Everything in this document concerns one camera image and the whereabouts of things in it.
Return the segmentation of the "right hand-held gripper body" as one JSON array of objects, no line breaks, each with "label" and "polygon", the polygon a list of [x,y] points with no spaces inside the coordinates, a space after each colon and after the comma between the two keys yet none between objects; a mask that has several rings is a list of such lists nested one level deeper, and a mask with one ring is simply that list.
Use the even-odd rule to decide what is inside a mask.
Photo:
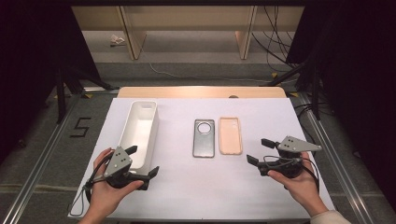
[{"label": "right hand-held gripper body", "polygon": [[279,157],[276,161],[267,161],[266,157],[258,164],[261,175],[268,175],[273,170],[287,178],[297,177],[303,170],[302,153],[322,150],[322,146],[315,145],[293,136],[286,136],[278,142],[276,150]]}]

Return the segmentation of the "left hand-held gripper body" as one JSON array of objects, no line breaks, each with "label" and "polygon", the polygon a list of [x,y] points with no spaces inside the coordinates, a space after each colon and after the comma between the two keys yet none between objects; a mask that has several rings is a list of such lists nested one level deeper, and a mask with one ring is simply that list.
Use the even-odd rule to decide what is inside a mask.
[{"label": "left hand-held gripper body", "polygon": [[115,189],[122,189],[134,181],[141,180],[144,184],[138,190],[147,190],[149,176],[133,174],[130,171],[132,162],[125,149],[117,147],[104,172],[105,181]]}]

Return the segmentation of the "white plastic storage box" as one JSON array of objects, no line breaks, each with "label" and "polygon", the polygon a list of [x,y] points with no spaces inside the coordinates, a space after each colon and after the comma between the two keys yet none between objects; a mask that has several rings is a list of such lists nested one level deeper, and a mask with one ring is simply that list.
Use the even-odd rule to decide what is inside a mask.
[{"label": "white plastic storage box", "polygon": [[152,154],[159,126],[157,103],[153,101],[135,101],[132,103],[119,146],[127,149],[137,146],[137,151],[130,155],[130,171],[145,175],[150,171]]}]

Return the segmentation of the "pink phone case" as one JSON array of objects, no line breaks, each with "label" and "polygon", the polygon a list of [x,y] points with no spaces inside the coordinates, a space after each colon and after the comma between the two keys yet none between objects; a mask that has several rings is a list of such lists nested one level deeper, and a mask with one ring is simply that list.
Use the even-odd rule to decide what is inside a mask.
[{"label": "pink phone case", "polygon": [[243,151],[238,118],[219,119],[219,150],[223,155],[240,155]]}]

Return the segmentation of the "grey phone case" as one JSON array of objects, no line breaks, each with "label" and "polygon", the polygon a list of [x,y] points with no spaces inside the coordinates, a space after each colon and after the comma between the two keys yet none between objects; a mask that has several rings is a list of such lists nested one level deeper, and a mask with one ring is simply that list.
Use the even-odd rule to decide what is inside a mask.
[{"label": "grey phone case", "polygon": [[213,158],[215,156],[215,123],[213,119],[194,121],[193,149],[194,158]]}]

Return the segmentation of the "person's left hand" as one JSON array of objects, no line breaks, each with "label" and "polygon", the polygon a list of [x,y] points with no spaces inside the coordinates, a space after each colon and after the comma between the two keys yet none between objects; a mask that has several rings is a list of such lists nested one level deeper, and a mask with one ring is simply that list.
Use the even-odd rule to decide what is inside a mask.
[{"label": "person's left hand", "polygon": [[143,181],[137,180],[122,189],[115,189],[107,184],[106,181],[95,183],[92,187],[92,198],[88,211],[112,214],[120,201],[143,185]]}]

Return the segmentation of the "person's right hand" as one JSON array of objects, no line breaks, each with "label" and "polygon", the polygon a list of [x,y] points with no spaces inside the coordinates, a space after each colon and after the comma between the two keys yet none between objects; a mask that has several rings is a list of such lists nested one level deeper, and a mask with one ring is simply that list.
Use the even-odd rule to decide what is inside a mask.
[{"label": "person's right hand", "polygon": [[269,171],[268,175],[276,182],[282,184],[289,191],[291,197],[306,210],[309,216],[314,217],[327,212],[328,208],[319,196],[315,178],[310,174],[314,170],[309,161],[308,153],[303,152],[302,157],[303,165],[308,171],[303,170],[299,176],[287,178],[273,170]]}]

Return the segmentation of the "white table cover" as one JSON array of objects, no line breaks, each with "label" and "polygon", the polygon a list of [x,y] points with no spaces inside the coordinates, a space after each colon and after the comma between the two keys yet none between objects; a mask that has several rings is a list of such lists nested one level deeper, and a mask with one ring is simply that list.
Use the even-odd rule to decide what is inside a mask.
[{"label": "white table cover", "polygon": [[[304,220],[305,210],[284,187],[260,174],[248,156],[275,155],[263,138],[282,141],[304,136],[288,98],[181,99],[157,102],[159,128],[151,164],[158,168],[146,190],[126,196],[112,214],[131,221]],[[192,155],[197,119],[237,117],[242,153],[211,159]]]}]

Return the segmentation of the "black metal stand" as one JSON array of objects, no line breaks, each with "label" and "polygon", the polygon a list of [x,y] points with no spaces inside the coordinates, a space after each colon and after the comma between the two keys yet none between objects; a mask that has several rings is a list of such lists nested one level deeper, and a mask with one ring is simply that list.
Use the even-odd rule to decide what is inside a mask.
[{"label": "black metal stand", "polygon": [[57,102],[58,102],[58,120],[60,123],[66,115],[66,96],[64,92],[64,86],[66,86],[72,94],[81,95],[85,92],[81,80],[87,79],[91,83],[98,87],[103,88],[106,91],[116,91],[119,87],[112,86],[105,83],[101,78],[90,75],[75,66],[67,65],[59,69],[55,75],[56,91],[57,91]]},{"label": "black metal stand", "polygon": [[299,75],[296,83],[294,84],[297,91],[311,90],[311,104],[313,105],[313,112],[316,119],[320,119],[318,113],[319,69],[315,63],[303,62],[289,70],[286,74],[265,83],[264,87],[275,87],[294,75]]}]

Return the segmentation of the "black curtain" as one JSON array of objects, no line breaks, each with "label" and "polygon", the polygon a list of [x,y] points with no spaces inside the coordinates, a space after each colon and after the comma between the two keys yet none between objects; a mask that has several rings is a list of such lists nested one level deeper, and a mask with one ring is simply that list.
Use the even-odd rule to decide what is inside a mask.
[{"label": "black curtain", "polygon": [[0,0],[0,163],[25,136],[59,79],[100,75],[72,6],[77,0]]},{"label": "black curtain", "polygon": [[296,0],[289,60],[316,62],[331,106],[396,212],[396,0]]}]

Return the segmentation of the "crumpled white paper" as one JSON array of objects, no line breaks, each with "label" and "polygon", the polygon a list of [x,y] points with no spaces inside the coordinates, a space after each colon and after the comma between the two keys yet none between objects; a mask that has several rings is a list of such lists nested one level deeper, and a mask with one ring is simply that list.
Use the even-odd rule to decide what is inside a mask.
[{"label": "crumpled white paper", "polygon": [[119,37],[117,35],[112,35],[110,37],[110,46],[111,47],[118,47],[118,46],[125,46],[125,40],[122,37]]}]

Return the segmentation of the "metal floor rail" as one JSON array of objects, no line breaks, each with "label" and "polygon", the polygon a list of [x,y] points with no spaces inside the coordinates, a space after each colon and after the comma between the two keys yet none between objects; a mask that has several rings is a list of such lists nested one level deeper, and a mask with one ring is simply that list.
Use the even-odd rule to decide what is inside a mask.
[{"label": "metal floor rail", "polygon": [[360,224],[374,224],[374,219],[370,214],[368,207],[358,192],[358,189],[353,184],[350,175],[347,173],[347,169],[343,165],[340,157],[338,156],[329,135],[327,135],[321,121],[318,119],[318,112],[314,109],[308,113],[308,118],[315,130],[320,144],[332,165],[332,168],[337,176],[337,179],[343,189],[351,208],[353,209],[357,220]]},{"label": "metal floor rail", "polygon": [[0,224],[17,224],[19,219],[21,218],[21,215],[23,214],[23,211],[28,204],[36,184],[38,183],[39,179],[41,178],[44,170],[46,169],[50,157],[56,148],[58,142],[61,139],[61,136],[64,132],[64,128],[67,125],[67,122],[69,120],[69,117],[73,111],[73,109],[76,107],[76,104],[78,103],[81,95],[80,94],[74,94],[70,97],[70,101],[67,105],[66,112],[64,116],[61,118],[61,120],[56,124],[54,127],[51,136],[45,145],[45,147],[42,149],[40,156],[35,162],[35,166],[29,173],[27,179],[25,182],[21,185],[21,187],[18,190],[18,194],[9,207],[7,211],[6,217],[0,221]]}]

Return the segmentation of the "wooden table frame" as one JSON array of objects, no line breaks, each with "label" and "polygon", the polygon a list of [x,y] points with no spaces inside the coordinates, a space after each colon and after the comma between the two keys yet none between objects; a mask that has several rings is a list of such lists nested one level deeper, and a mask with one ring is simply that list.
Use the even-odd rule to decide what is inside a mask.
[{"label": "wooden table frame", "polygon": [[123,87],[118,98],[286,98],[280,87]]}]

